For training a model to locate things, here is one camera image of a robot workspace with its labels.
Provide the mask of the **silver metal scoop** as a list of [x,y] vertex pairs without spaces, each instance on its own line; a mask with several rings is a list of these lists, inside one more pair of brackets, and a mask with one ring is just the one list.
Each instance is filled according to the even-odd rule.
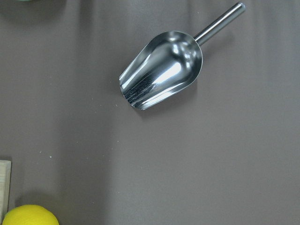
[[123,97],[132,107],[146,110],[191,85],[202,69],[201,45],[245,9],[237,2],[195,37],[175,30],[155,36],[120,75]]

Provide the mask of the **bamboo cutting board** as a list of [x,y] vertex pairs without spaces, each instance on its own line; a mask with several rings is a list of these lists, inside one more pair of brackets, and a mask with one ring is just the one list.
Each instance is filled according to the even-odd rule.
[[0,161],[0,217],[8,211],[9,188],[11,177],[11,161]]

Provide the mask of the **upper whole lemon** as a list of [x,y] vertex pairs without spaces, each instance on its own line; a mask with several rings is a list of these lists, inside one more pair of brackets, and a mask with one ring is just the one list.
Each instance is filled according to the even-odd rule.
[[10,210],[3,225],[59,225],[55,215],[39,205],[23,205]]

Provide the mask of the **mint green bowl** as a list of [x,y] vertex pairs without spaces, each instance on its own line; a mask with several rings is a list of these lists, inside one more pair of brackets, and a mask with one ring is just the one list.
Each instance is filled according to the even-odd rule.
[[1,0],[1,1],[7,1],[7,2],[13,2],[13,1],[17,1],[17,2],[28,2],[31,0]]

